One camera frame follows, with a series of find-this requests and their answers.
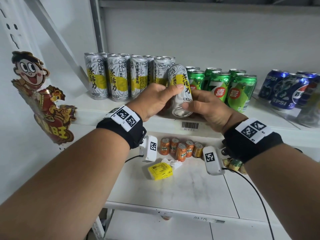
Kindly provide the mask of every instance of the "black wrist strap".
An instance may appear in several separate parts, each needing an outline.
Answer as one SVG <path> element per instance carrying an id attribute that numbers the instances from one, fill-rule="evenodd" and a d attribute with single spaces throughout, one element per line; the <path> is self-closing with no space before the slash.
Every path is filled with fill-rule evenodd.
<path id="1" fill-rule="evenodd" d="M 143 122 L 142 122 L 141 117 L 137 113 L 135 113 L 135 114 L 139 117 L 139 120 L 131 127 L 131 129 L 129 131 L 126 131 L 121 126 L 122 123 L 118 124 L 116 121 L 111 119 L 110 116 L 108 116 L 107 118 L 104 118 L 102 121 L 100 121 L 97 125 L 97 128 L 103 128 L 103 129 L 113 131 L 113 132 L 117 133 L 118 135 L 120 135 L 121 137 L 123 137 L 128 142 L 130 149 L 137 148 L 142 143 L 143 138 L 145 137 L 147 131 L 143 127 Z"/>
<path id="2" fill-rule="evenodd" d="M 254 120 L 235 124 L 224 134 L 225 139 L 222 143 L 231 158 L 246 163 L 264 151 L 283 143 L 278 133 Z"/>

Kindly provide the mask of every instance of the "white tracking device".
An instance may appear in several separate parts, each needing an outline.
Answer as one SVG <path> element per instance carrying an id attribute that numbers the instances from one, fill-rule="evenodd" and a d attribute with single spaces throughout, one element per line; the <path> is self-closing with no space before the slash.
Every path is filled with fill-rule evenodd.
<path id="1" fill-rule="evenodd" d="M 157 159 L 158 139 L 155 136 L 145 136 L 139 146 L 139 154 L 143 156 L 143 162 L 151 163 Z"/>
<path id="2" fill-rule="evenodd" d="M 210 175 L 223 175 L 225 170 L 222 170 L 222 159 L 218 157 L 217 149 L 213 146 L 203 148 L 203 159 L 207 173 Z"/>

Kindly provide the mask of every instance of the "blue can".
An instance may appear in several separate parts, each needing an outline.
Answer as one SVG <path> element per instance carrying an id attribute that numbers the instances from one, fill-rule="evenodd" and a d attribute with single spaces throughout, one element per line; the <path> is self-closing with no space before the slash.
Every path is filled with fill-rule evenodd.
<path id="1" fill-rule="evenodd" d="M 289 76 L 289 74 L 290 73 L 287 71 L 280 70 L 272 70 L 271 72 L 269 72 L 258 94 L 259 98 L 270 101 L 272 97 L 278 92 L 280 88 L 280 82 L 285 77 Z"/>
<path id="2" fill-rule="evenodd" d="M 316 89 L 317 85 L 320 82 L 320 76 L 318 76 L 315 72 L 304 72 L 304 71 L 298 71 L 297 74 L 305 75 L 309 79 L 309 85 L 302 94 L 301 98 L 298 101 L 297 107 L 304 107 L 308 100 L 310 99 L 312 93 Z"/>
<path id="3" fill-rule="evenodd" d="M 309 85 L 309 79 L 302 74 L 289 74 L 279 85 L 280 88 L 271 99 L 271 105 L 277 110 L 293 109 Z"/>

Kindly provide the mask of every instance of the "cartoon mascot cutout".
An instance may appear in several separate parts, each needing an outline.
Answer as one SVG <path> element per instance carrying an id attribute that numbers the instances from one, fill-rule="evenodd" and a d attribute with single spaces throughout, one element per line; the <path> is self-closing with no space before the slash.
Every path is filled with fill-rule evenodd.
<path id="1" fill-rule="evenodd" d="M 12 52 L 13 71 L 20 79 L 12 80 L 22 98 L 34 112 L 34 118 L 51 140 L 61 145 L 74 140 L 69 130 L 72 121 L 76 120 L 76 107 L 73 105 L 55 104 L 57 100 L 65 100 L 59 88 L 49 85 L 42 89 L 49 71 L 42 67 L 43 62 L 30 52 Z"/>

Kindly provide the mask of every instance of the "wrist strap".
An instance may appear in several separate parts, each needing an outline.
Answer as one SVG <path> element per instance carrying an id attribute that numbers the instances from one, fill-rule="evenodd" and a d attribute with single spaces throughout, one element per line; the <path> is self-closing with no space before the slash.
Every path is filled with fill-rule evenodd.
<path id="1" fill-rule="evenodd" d="M 111 110 L 98 123 L 97 128 L 117 133 L 128 142 L 130 149 L 137 148 L 147 133 L 141 117 L 127 106 Z"/>
<path id="2" fill-rule="evenodd" d="M 278 133 L 255 118 L 235 124 L 226 131 L 224 137 L 222 143 L 229 156 L 243 163 L 283 143 Z"/>

